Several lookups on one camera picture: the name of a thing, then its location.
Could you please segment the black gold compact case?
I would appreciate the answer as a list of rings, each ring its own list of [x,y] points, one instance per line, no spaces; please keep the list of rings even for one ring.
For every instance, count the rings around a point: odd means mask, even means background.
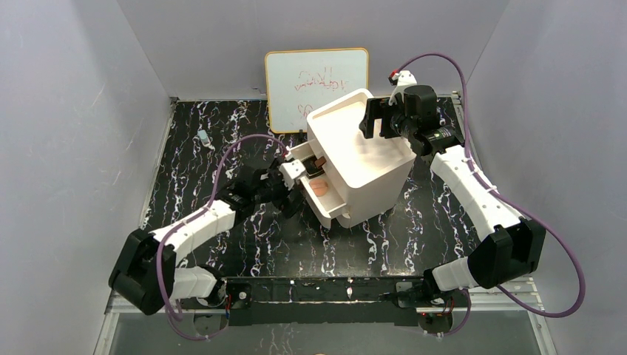
[[[324,169],[316,164],[317,161],[318,158],[315,155],[302,159],[302,164],[305,167],[305,174],[310,179],[319,177],[324,173]]]

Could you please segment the round pink makeup compact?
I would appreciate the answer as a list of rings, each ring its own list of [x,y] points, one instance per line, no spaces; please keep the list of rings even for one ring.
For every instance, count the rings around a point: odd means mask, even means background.
[[[309,186],[317,197],[324,196],[328,192],[328,183],[321,178],[311,180]]]

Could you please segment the white drawer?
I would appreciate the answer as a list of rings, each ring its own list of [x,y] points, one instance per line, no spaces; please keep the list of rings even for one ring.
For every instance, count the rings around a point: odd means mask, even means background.
[[[287,159],[289,161],[294,159],[302,161],[302,159],[315,155],[309,142],[305,142],[294,147],[288,147],[288,151],[289,153],[287,155]],[[317,178],[324,179],[328,183],[328,192],[326,195],[321,197],[317,197],[309,186],[310,181]],[[296,186],[302,189],[302,193],[305,196],[311,210],[318,218],[318,221],[327,229],[331,228],[334,220],[336,220],[342,227],[347,228],[348,222],[350,221],[348,218],[348,205],[333,186],[331,179],[325,171],[322,175],[313,179],[303,175],[300,179],[300,183]]]

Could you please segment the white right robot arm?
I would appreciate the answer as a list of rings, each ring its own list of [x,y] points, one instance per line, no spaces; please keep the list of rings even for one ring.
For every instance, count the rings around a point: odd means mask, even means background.
[[[495,187],[479,182],[483,173],[465,155],[462,135],[439,121],[432,87],[411,84],[391,98],[368,99],[359,129],[366,139],[405,139],[446,183],[481,240],[469,256],[424,271],[421,296],[493,288],[537,270],[545,228],[496,198]]]

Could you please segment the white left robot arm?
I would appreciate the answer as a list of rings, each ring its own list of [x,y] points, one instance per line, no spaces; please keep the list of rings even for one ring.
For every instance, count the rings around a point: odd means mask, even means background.
[[[145,315],[167,304],[200,298],[221,306],[227,300],[226,281],[210,266],[181,268],[180,262],[211,238],[252,216],[258,205],[272,203],[291,217],[303,202],[299,161],[267,169],[245,168],[228,182],[209,206],[160,229],[136,229],[127,237],[109,276],[109,287]]]

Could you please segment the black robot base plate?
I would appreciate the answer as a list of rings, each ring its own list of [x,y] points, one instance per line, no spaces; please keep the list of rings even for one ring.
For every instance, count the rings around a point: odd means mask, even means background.
[[[230,326],[280,323],[383,323],[453,329],[468,291],[433,293],[421,277],[227,277],[208,299],[182,301],[185,311],[223,312]]]

